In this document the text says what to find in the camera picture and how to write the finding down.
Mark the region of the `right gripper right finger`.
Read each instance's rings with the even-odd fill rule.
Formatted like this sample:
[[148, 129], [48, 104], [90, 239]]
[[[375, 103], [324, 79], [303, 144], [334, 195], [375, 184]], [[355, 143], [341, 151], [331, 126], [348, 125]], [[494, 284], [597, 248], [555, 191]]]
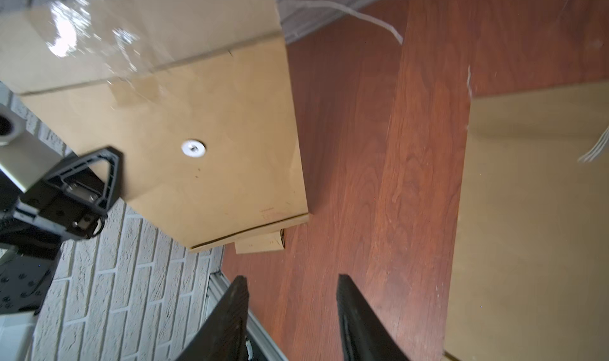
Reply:
[[339, 275], [336, 301], [344, 360], [409, 360], [349, 275]]

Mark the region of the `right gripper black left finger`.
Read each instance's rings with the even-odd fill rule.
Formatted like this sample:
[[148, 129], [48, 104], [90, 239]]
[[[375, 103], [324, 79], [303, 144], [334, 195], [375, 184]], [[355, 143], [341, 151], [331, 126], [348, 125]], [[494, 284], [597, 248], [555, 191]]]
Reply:
[[237, 276], [229, 290], [177, 361], [246, 360], [243, 334], [237, 323], [237, 309], [248, 310], [247, 279]]

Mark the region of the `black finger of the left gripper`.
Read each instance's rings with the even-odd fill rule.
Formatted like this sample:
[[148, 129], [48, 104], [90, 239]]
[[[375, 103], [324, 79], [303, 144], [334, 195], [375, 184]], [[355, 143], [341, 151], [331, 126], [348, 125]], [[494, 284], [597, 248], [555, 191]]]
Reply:
[[[107, 164], [107, 175], [104, 178], [91, 168], [97, 163]], [[82, 156], [72, 153], [55, 165], [43, 180], [70, 199], [82, 203], [100, 216], [105, 216], [120, 197], [122, 152], [108, 146]]]

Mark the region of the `brown kraft file bag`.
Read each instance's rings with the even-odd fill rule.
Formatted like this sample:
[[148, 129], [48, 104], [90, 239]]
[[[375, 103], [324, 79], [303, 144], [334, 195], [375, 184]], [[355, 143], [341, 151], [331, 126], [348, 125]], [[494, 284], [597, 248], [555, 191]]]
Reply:
[[608, 85], [474, 99], [444, 351], [608, 358]]

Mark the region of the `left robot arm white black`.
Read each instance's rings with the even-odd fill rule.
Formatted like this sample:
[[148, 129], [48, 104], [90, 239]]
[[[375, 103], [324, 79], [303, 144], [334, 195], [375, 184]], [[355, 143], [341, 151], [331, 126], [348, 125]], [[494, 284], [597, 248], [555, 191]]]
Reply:
[[120, 197], [123, 154], [108, 146], [71, 154], [1, 213], [1, 313], [38, 314], [64, 242], [102, 233]]

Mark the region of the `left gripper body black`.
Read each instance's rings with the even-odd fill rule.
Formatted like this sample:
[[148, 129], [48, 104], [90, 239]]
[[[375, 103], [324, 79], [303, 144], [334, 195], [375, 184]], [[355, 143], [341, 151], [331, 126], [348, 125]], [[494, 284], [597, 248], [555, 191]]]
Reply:
[[79, 183], [39, 180], [17, 198], [11, 216], [63, 240], [88, 240], [104, 226], [107, 199]]

